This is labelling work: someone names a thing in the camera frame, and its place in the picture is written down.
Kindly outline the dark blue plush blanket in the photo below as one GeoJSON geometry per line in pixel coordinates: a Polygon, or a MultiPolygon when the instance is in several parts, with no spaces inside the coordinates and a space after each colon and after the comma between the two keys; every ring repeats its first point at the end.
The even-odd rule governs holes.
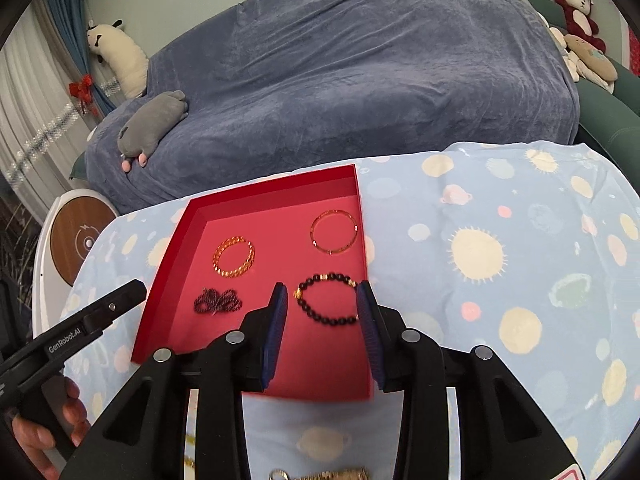
{"type": "Polygon", "coordinates": [[[555,142],[579,113],[525,0],[246,0],[155,53],[145,94],[106,116],[85,161],[90,185],[129,212],[349,158],[555,142]],[[175,90],[188,116],[126,174],[119,130],[175,90]]]}

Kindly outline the red cardboard tray box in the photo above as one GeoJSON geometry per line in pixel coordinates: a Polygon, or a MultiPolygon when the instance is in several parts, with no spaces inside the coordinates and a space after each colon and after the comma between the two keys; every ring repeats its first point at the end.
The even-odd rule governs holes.
{"type": "MultiPolygon", "coordinates": [[[[168,347],[177,353],[205,348],[239,328],[244,315],[265,307],[273,287],[289,294],[315,275],[367,276],[366,244],[356,168],[338,166],[292,174],[195,197],[177,224],[146,300],[132,362],[168,347]],[[358,240],[338,255],[314,249],[309,228],[328,209],[344,209],[359,222],[358,240]],[[242,235],[256,249],[239,278],[213,271],[212,255],[228,237],[242,235]]],[[[373,393],[367,351],[357,324],[313,320],[294,297],[276,374],[268,396],[314,402],[368,400],[373,393]]]]}

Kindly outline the red ribbon bow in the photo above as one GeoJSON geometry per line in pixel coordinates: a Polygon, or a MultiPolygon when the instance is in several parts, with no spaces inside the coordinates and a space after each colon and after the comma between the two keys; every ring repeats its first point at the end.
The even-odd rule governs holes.
{"type": "Polygon", "coordinates": [[[77,109],[81,114],[91,114],[94,117],[100,116],[99,107],[94,102],[92,93],[93,79],[89,74],[85,74],[78,81],[71,82],[68,85],[68,92],[75,101],[77,109]]]}

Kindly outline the green sofa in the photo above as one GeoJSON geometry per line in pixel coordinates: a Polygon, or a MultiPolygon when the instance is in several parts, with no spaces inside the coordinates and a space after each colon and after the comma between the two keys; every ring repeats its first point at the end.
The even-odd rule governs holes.
{"type": "Polygon", "coordinates": [[[557,144],[585,143],[620,168],[639,186],[639,77],[612,60],[618,75],[614,93],[582,78],[578,83],[580,117],[571,138],[557,144]]]}

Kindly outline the grey plush mole toy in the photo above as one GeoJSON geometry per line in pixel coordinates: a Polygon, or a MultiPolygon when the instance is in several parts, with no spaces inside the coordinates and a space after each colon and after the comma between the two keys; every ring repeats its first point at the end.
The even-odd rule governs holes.
{"type": "Polygon", "coordinates": [[[142,105],[118,133],[122,171],[128,174],[134,162],[144,167],[164,136],[188,114],[189,104],[181,90],[163,92],[142,105]]]}

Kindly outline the gold braided bangle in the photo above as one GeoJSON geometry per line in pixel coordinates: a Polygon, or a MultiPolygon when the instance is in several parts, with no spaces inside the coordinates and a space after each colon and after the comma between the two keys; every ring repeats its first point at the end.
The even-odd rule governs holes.
{"type": "Polygon", "coordinates": [[[213,271],[222,278],[239,278],[252,267],[255,245],[242,235],[228,237],[213,252],[213,271]]]}

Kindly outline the beige cookie plush toy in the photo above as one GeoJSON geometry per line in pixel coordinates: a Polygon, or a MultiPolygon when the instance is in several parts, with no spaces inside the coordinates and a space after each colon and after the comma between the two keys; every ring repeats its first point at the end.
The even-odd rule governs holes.
{"type": "Polygon", "coordinates": [[[556,27],[550,27],[549,32],[575,82],[589,80],[609,94],[614,93],[618,73],[606,55],[578,36],[563,35],[556,27]]]}

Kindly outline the thin gold bangle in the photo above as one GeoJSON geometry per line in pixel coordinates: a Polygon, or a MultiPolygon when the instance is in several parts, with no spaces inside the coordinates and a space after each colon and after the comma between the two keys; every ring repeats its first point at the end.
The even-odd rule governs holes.
{"type": "Polygon", "coordinates": [[[360,231],[356,217],[344,209],[328,209],[312,220],[309,228],[311,245],[326,255],[338,255],[352,248],[360,231]]]}

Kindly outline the red monkey plush toy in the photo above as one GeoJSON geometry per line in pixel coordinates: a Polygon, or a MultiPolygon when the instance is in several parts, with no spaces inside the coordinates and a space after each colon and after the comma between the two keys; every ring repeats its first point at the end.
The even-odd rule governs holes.
{"type": "Polygon", "coordinates": [[[567,31],[589,42],[600,52],[606,52],[605,42],[598,37],[599,26],[591,18],[592,0],[554,0],[562,6],[567,31]]]}

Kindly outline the white llama plush toy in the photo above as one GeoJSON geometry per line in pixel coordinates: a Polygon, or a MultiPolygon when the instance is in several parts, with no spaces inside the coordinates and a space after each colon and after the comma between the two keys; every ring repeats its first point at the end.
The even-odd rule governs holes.
{"type": "Polygon", "coordinates": [[[124,32],[124,21],[113,24],[89,23],[87,42],[99,63],[114,73],[125,98],[135,99],[145,92],[149,59],[136,42],[124,32]]]}

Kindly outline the white curtain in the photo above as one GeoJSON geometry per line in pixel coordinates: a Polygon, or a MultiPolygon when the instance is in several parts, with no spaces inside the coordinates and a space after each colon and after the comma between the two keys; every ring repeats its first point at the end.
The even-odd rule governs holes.
{"type": "Polygon", "coordinates": [[[44,0],[32,0],[1,48],[1,174],[43,222],[98,121],[68,85],[80,78],[44,0]]]}

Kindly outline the light blue planet-print sheet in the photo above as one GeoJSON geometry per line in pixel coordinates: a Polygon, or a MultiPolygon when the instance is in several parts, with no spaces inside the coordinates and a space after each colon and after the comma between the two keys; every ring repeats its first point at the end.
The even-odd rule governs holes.
{"type": "MultiPolygon", "coordinates": [[[[376,300],[443,347],[491,348],[595,479],[639,418],[639,197],[585,145],[458,143],[353,159],[376,300]]],[[[292,176],[280,174],[265,180],[292,176]]],[[[186,205],[124,214],[96,240],[65,306],[131,280],[151,288],[186,205]]],[[[66,362],[91,418],[136,370],[145,304],[66,362]]]]}

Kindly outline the gold wrist watch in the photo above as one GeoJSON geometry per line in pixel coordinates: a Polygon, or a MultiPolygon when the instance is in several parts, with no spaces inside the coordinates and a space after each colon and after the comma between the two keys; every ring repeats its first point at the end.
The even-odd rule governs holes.
{"type": "Polygon", "coordinates": [[[275,469],[269,474],[270,480],[370,480],[366,468],[343,468],[339,470],[320,471],[316,474],[294,477],[283,469],[275,469]]]}

